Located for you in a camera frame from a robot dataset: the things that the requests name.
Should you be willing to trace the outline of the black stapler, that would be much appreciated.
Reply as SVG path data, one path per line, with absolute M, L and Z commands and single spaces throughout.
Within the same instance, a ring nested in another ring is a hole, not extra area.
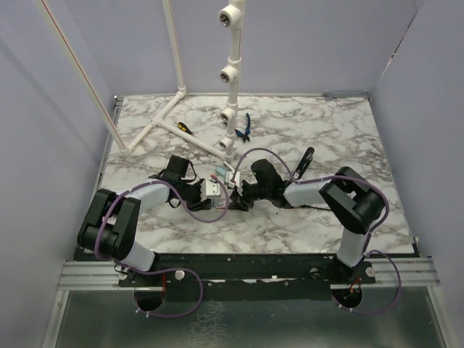
M 299 180 L 302 178 L 307 168 L 309 167 L 310 163 L 312 162 L 314 152 L 315 152 L 315 149 L 311 146 L 306 149 L 301 160 L 299 161 L 299 164 L 297 165 L 297 168 L 295 169 L 293 173 L 293 179 Z

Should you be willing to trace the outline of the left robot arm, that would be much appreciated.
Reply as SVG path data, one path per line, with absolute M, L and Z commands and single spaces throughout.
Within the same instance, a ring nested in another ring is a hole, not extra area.
M 77 237 L 77 244 L 102 259 L 118 261 L 135 268 L 141 284 L 158 282 L 160 256 L 136 241 L 136 229 L 141 213 L 159 204 L 172 204 L 177 199 L 188 211 L 208 210 L 211 200 L 205 190 L 210 184 L 203 178 L 186 177 L 192 168 L 190 160 L 171 156 L 167 167 L 151 175 L 134 189 L 117 193 L 99 189 L 91 201 Z

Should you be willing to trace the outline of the red white staple box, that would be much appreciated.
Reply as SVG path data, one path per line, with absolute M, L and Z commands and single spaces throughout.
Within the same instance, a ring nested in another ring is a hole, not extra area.
M 223 209 L 226 209 L 227 206 L 228 206 L 228 203 L 226 199 L 222 199 L 222 198 L 211 199 L 212 208 L 223 210 Z

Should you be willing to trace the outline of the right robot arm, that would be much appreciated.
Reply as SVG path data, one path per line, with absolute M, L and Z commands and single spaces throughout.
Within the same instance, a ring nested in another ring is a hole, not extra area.
M 306 183 L 285 181 L 266 159 L 254 162 L 251 171 L 256 182 L 243 180 L 236 185 L 230 195 L 230 210 L 247 212 L 260 200 L 280 209 L 327 204 L 343 228 L 333 265 L 334 278 L 340 283 L 350 283 L 358 277 L 370 233 L 389 214 L 388 200 L 379 189 L 350 167 Z

